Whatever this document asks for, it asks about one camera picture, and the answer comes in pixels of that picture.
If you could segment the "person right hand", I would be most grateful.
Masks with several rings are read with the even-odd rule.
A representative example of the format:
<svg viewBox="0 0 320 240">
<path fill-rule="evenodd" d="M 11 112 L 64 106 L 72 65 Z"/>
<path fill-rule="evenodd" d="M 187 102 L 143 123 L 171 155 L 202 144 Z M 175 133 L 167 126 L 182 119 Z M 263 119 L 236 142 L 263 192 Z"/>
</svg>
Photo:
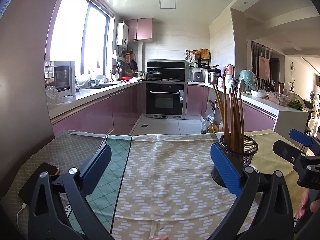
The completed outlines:
<svg viewBox="0 0 320 240">
<path fill-rule="evenodd" d="M 309 189 L 306 189 L 302 194 L 300 204 L 298 206 L 298 210 L 295 214 L 296 220 L 299 220 L 304 216 L 304 214 L 306 213 L 306 206 L 307 206 L 308 202 L 309 202 Z M 319 211 L 319 209 L 320 209 L 320 200 L 319 199 L 310 204 L 310 211 L 312 213 L 317 213 Z"/>
</svg>

